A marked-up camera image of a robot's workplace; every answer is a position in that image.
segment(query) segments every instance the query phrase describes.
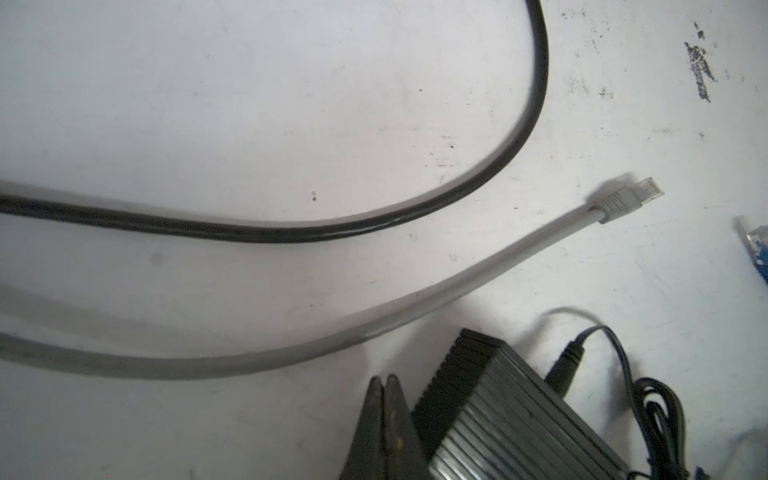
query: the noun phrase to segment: white ethernet cable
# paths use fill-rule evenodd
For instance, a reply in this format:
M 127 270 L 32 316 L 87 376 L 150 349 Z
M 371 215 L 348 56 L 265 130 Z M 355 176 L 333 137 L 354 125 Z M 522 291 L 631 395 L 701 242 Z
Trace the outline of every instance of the white ethernet cable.
M 560 217 L 481 262 L 418 292 L 345 318 L 356 326 L 309 342 L 262 352 L 198 358 L 153 358 L 87 352 L 0 333 L 0 359 L 81 375 L 126 379 L 192 380 L 262 372 L 357 345 L 461 298 L 565 237 L 639 209 L 663 192 L 651 178 L 623 187 Z

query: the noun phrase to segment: ribbed surface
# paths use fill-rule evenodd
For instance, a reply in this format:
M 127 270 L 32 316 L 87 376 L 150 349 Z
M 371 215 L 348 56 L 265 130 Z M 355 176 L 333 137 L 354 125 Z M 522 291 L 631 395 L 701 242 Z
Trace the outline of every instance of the ribbed surface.
M 624 478 L 626 465 L 505 343 L 463 330 L 412 414 L 434 478 Z

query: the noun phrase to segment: wire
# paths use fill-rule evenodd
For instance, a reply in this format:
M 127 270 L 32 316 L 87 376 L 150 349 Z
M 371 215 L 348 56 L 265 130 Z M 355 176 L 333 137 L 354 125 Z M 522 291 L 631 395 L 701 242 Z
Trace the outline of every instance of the wire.
M 533 34 L 531 93 L 515 129 L 476 174 L 427 200 L 361 220 L 307 227 L 254 227 L 159 217 L 122 210 L 66 204 L 0 193 L 0 213 L 92 227 L 245 243 L 308 243 L 353 237 L 415 220 L 447 207 L 480 188 L 501 171 L 522 148 L 538 120 L 547 91 L 549 53 L 547 29 L 539 0 L 526 0 Z
M 309 342 L 263 352 L 162 359 L 87 352 L 0 333 L 0 359 L 81 375 L 192 380 L 246 375 L 305 362 L 374 339 L 485 285 L 544 248 L 603 220 L 602 210 L 581 208 L 423 290 L 343 319 L 355 326 Z
M 588 328 L 576 337 L 574 343 L 583 346 L 584 341 L 598 330 L 605 333 L 619 357 L 632 413 L 648 448 L 650 476 L 630 472 L 627 478 L 643 476 L 653 480 L 685 480 L 688 478 L 685 469 L 685 418 L 680 399 L 669 386 L 656 379 L 644 377 L 633 381 L 624 347 L 609 327 L 598 325 Z M 664 407 L 649 400 L 652 395 L 659 395 Z

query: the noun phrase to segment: gray cable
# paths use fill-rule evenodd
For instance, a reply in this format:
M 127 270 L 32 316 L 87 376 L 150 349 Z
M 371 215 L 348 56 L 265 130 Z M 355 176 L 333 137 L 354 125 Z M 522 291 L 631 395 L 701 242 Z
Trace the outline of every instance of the gray cable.
M 343 319 L 355 326 L 294 346 L 240 355 L 164 359 L 86 352 L 0 333 L 0 359 L 80 375 L 153 380 L 210 379 L 289 366 L 374 339 L 410 323 L 605 216 L 600 208 L 575 210 L 442 282 Z

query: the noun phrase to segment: white table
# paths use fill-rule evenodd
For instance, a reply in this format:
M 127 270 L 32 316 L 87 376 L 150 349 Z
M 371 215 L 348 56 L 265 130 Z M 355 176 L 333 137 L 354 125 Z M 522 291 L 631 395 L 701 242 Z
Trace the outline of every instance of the white table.
M 146 382 L 0 363 L 3 478 L 335 478 L 369 377 L 412 405 L 461 327 L 542 375 L 588 325 L 681 397 L 688 467 L 766 466 L 768 287 L 733 228 L 768 223 L 768 5 L 553 2 L 548 98 L 514 161 L 436 214 L 304 245 L 0 216 L 3 332 L 154 356 L 285 346 L 458 272 L 585 201 L 666 196 L 367 344 L 231 379 Z M 515 2 L 6 2 L 0 179 L 236 220 L 319 220 L 423 194 L 515 124 Z M 700 98 L 690 48 L 713 77 Z M 646 451 L 597 337 L 566 397 L 632 467 Z

